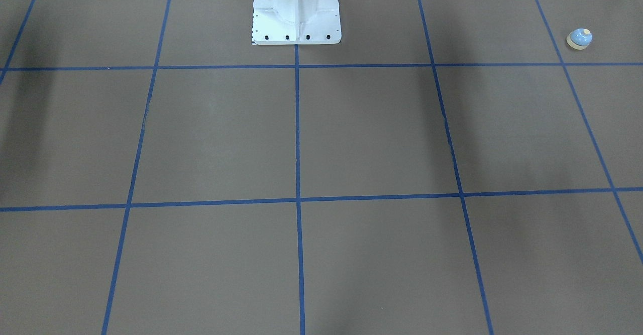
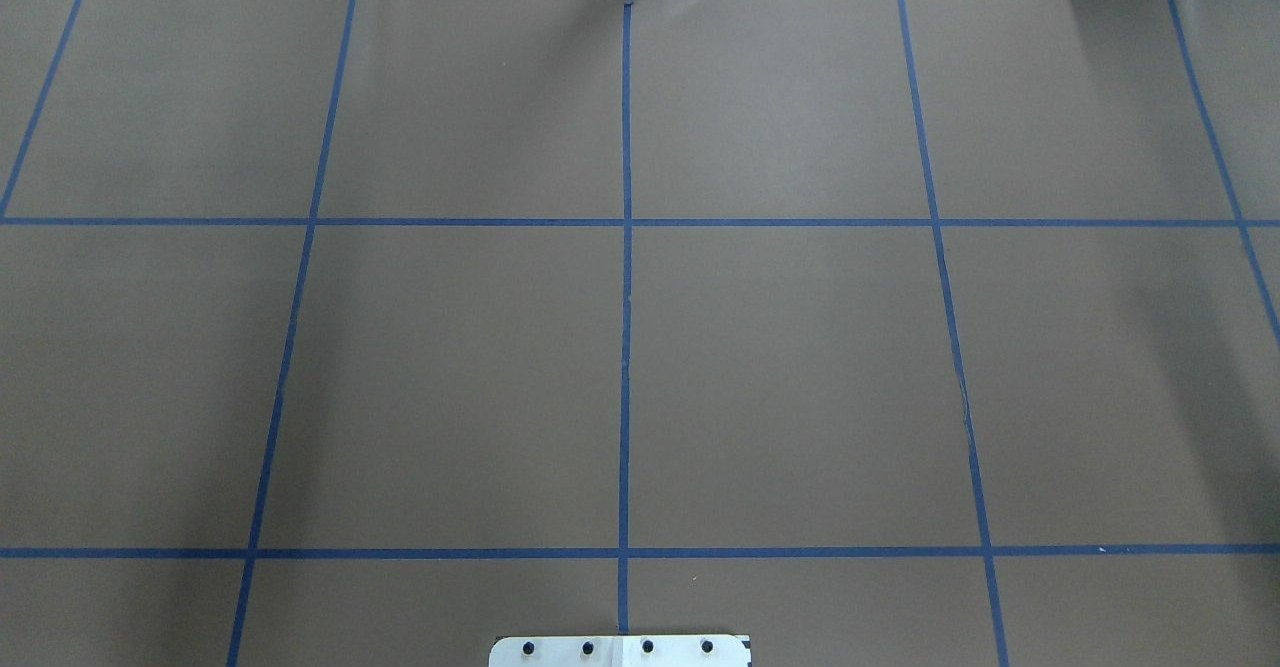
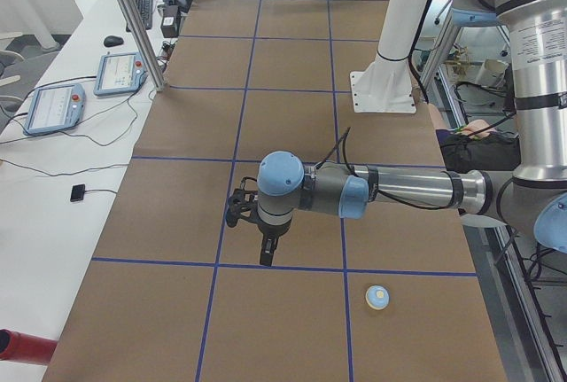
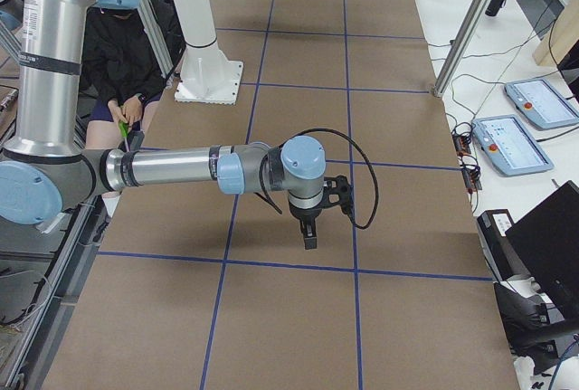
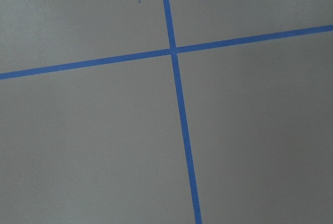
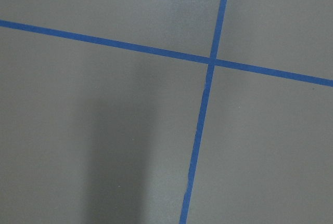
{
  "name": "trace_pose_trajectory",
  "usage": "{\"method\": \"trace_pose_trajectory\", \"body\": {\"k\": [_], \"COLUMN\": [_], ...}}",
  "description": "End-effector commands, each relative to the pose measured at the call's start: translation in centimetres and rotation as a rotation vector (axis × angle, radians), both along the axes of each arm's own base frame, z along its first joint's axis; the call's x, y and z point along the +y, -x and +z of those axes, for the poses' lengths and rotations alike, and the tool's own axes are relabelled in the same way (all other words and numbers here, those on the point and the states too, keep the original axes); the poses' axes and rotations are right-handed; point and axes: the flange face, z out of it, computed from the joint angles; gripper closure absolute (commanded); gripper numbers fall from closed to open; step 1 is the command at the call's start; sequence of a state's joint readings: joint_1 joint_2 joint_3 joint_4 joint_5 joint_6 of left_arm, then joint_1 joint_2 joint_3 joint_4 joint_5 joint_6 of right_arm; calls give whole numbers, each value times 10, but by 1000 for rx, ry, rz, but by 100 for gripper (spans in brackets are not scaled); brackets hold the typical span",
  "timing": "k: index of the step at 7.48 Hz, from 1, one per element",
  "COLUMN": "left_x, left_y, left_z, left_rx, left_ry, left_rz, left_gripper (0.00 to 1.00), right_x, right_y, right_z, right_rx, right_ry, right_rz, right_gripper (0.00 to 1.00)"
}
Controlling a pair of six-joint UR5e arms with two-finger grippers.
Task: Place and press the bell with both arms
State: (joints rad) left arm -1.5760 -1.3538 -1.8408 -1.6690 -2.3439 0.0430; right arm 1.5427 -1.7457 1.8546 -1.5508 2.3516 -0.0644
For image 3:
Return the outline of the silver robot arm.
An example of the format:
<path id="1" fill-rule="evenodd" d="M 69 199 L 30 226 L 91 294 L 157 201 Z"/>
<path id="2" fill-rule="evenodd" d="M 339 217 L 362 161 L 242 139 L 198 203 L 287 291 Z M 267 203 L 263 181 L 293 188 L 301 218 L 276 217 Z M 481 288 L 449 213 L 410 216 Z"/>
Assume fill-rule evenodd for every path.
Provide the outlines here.
<path id="1" fill-rule="evenodd" d="M 456 12 L 493 15 L 509 31 L 521 152 L 510 173 L 303 164 L 272 152 L 260 164 L 255 204 L 270 265 L 295 210 L 358 219 L 368 203 L 460 208 L 505 222 L 540 244 L 566 249 L 566 0 L 454 0 Z"/>

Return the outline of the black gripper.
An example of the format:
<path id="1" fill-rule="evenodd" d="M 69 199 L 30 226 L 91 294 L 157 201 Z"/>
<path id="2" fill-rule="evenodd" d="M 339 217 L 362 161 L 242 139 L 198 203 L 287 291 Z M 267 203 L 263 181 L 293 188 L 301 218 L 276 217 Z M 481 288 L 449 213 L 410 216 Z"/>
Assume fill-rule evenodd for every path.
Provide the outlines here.
<path id="1" fill-rule="evenodd" d="M 262 231 L 262 243 L 260 251 L 260 265 L 271 266 L 274 252 L 277 249 L 279 238 L 284 234 L 280 228 L 266 229 Z"/>

